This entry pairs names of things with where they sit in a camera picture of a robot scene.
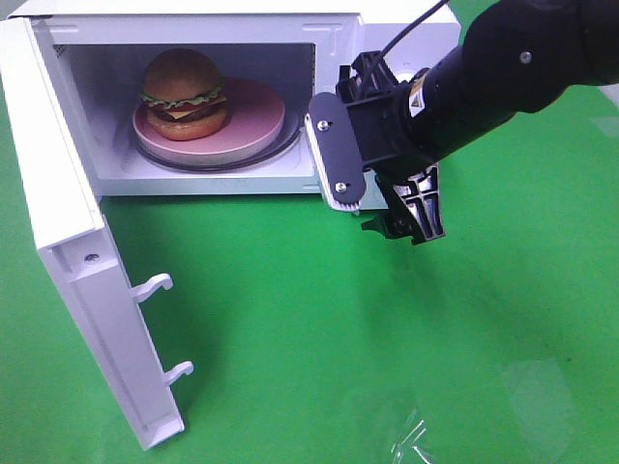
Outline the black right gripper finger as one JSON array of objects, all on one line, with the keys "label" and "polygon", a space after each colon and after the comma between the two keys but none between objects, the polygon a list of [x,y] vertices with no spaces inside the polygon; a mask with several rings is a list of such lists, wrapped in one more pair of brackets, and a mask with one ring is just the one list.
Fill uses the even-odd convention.
[{"label": "black right gripper finger", "polygon": [[362,52],[351,65],[339,66],[338,97],[377,97],[398,86],[380,51]]},{"label": "black right gripper finger", "polygon": [[433,164],[401,183],[376,174],[387,209],[363,222],[364,231],[380,233],[389,240],[411,238],[419,245],[445,236],[440,211],[439,165]]}]

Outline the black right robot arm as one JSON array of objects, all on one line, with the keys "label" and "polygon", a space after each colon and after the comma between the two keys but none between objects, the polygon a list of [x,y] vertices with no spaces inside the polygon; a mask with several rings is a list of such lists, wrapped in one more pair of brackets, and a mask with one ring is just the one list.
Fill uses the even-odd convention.
[{"label": "black right robot arm", "polygon": [[365,228],[414,244],[442,236],[440,160],[570,86],[617,80],[614,1],[497,2],[460,45],[407,82],[382,52],[361,53],[341,68],[337,94],[388,206]]}]

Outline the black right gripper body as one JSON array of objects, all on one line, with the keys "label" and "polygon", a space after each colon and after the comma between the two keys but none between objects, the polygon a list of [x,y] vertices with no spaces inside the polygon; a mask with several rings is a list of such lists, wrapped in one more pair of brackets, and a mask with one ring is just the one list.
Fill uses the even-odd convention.
[{"label": "black right gripper body", "polygon": [[437,163],[412,140],[408,94],[410,84],[399,82],[387,67],[371,75],[369,89],[359,99],[362,73],[351,67],[339,69],[336,93],[346,106],[364,167],[387,179],[408,179]]}]

